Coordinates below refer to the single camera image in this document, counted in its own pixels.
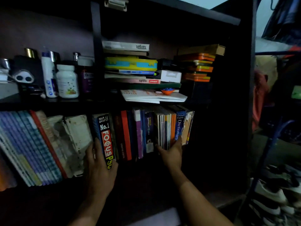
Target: metal hinge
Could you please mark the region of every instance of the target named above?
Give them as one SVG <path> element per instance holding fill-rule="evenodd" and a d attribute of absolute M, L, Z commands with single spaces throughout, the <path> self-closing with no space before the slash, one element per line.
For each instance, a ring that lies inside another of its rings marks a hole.
<path fill-rule="evenodd" d="M 127 11 L 128 0 L 104 0 L 104 6 L 120 11 Z"/>

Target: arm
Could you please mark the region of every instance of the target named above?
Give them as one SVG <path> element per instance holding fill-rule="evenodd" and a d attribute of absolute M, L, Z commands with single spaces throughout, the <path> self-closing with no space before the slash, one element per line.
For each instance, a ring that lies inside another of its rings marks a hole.
<path fill-rule="evenodd" d="M 111 170 L 106 167 L 100 141 L 95 139 L 95 158 L 93 143 L 86 150 L 88 170 L 88 192 L 69 226 L 95 226 L 106 199 L 113 189 L 118 163 L 113 160 Z"/>
<path fill-rule="evenodd" d="M 233 226 L 222 213 L 213 207 L 203 194 L 186 178 L 181 171 L 182 139 L 168 150 L 157 146 L 165 166 L 168 168 L 178 188 L 188 219 L 192 226 Z"/>

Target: human hand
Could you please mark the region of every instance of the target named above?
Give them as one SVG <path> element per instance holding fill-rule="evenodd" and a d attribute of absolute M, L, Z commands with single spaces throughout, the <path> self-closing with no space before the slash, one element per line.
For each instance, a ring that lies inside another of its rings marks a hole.
<path fill-rule="evenodd" d="M 156 145 L 163 159 L 164 165 L 170 172 L 181 170 L 182 166 L 182 137 L 180 136 L 175 144 L 168 150 L 164 150 L 158 144 Z"/>
<path fill-rule="evenodd" d="M 95 199 L 107 198 L 114 187 L 118 163 L 113 160 L 111 170 L 107 169 L 98 138 L 95 139 L 95 158 L 92 149 L 93 143 L 86 150 L 88 196 Z"/>

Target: white bottle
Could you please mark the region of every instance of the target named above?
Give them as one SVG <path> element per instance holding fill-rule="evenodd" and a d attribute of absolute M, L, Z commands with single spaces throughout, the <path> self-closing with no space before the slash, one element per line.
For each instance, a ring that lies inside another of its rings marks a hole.
<path fill-rule="evenodd" d="M 74 66 L 58 64 L 57 68 L 56 78 L 60 97 L 77 98 L 79 96 L 79 89 Z"/>
<path fill-rule="evenodd" d="M 42 52 L 41 62 L 46 96 L 56 98 L 58 96 L 58 90 L 55 81 L 55 64 L 51 60 L 49 52 Z"/>

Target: purple book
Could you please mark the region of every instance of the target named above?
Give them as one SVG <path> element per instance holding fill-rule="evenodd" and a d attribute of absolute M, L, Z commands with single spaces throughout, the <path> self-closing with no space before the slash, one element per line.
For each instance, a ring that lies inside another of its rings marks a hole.
<path fill-rule="evenodd" d="M 140 109 L 133 109 L 134 120 L 136 121 L 137 143 L 138 143 L 138 158 L 143 158 L 143 134 Z"/>

